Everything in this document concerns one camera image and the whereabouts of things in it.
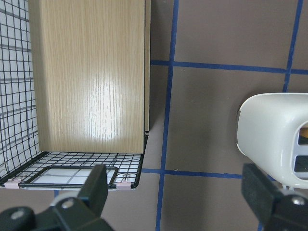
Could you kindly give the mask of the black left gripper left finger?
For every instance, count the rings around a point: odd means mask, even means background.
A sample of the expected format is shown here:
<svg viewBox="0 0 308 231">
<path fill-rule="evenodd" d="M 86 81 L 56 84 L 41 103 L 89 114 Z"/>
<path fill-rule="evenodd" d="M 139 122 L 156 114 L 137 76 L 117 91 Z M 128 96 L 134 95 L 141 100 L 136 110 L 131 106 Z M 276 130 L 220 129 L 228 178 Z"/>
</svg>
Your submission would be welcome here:
<svg viewBox="0 0 308 231">
<path fill-rule="evenodd" d="M 0 213 L 2 231 L 112 231 L 101 218 L 108 196 L 105 165 L 94 166 L 76 196 L 57 197 L 45 211 L 35 214 L 28 206 Z"/>
</svg>

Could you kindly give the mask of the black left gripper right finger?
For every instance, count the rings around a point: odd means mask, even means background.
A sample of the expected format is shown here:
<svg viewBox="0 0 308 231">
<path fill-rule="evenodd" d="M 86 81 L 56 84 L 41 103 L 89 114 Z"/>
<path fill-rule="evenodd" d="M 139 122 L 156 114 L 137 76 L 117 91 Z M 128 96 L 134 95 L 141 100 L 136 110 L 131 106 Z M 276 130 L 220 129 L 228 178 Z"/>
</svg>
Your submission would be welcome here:
<svg viewBox="0 0 308 231">
<path fill-rule="evenodd" d="M 255 164 L 244 164 L 241 192 L 264 231 L 306 231 L 308 197 L 280 189 Z"/>
</svg>

